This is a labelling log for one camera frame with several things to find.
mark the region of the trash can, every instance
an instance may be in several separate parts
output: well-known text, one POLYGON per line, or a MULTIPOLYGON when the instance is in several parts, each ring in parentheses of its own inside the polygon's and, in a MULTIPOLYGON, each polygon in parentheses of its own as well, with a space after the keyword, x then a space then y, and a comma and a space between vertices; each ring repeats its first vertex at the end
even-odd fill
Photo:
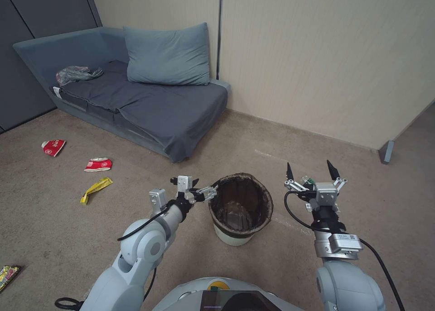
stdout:
POLYGON ((223 177, 216 185, 218 194, 208 204, 215 232, 226 244, 243 245, 272 219, 272 197, 247 173, 223 177))

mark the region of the gray sofa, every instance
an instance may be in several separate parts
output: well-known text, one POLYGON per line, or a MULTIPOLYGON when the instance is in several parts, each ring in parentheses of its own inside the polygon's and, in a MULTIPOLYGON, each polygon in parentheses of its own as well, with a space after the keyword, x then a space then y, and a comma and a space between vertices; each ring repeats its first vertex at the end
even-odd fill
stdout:
POLYGON ((179 162, 225 110, 229 84, 160 86, 129 82, 122 29, 99 27, 13 45, 55 105, 86 122, 179 162), (62 87, 55 73, 67 66, 103 67, 103 76, 62 87))

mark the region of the beige wall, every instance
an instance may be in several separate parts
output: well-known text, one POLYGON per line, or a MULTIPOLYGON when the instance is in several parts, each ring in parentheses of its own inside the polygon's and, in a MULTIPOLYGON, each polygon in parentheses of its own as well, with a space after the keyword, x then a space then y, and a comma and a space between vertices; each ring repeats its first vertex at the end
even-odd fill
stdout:
POLYGON ((207 22, 211 76, 216 75, 219 0, 94 0, 103 26, 182 29, 207 22))
POLYGON ((380 148, 435 98, 435 0, 223 0, 229 107, 380 148))

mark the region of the dark gray sheet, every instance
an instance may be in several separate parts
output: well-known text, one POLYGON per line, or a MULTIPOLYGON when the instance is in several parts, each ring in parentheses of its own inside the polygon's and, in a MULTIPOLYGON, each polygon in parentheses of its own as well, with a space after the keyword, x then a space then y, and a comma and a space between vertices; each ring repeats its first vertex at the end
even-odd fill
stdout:
POLYGON ((101 77, 63 86, 64 99, 118 125, 132 123, 159 142, 172 162, 192 155, 227 106, 223 86, 141 84, 127 80, 127 63, 101 67, 101 77))

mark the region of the carpet floor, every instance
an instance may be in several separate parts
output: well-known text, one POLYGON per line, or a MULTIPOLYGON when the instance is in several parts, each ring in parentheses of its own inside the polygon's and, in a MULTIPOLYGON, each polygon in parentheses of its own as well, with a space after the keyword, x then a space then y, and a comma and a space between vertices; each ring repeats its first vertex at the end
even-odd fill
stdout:
MULTIPOLYGON (((194 156, 177 164, 130 141, 54 110, 0 135, 0 264, 20 264, 22 273, 0 295, 0 310, 55 310, 54 300, 83 299, 119 251, 116 238, 151 211, 155 187, 175 194, 177 175, 199 177, 199 187, 237 172, 253 174, 274 200, 272 222, 241 247, 215 235, 205 204, 198 203, 157 269, 142 307, 150 310, 175 286, 207 276, 251 282, 306 310, 322 310, 315 272, 322 262, 314 235, 283 205, 286 163, 296 178, 330 179, 330 159, 348 179, 338 205, 348 231, 382 256, 407 310, 435 308, 435 106, 396 141, 392 161, 377 151, 226 111, 200 141, 194 156), (67 141, 55 158, 41 143, 67 141), (85 173, 92 157, 109 157, 107 172, 85 173), (113 184, 79 201, 102 177, 113 184)), ((292 197, 305 222, 311 214, 292 197)), ((397 304, 372 253, 356 264, 379 284, 388 310, 397 304)))

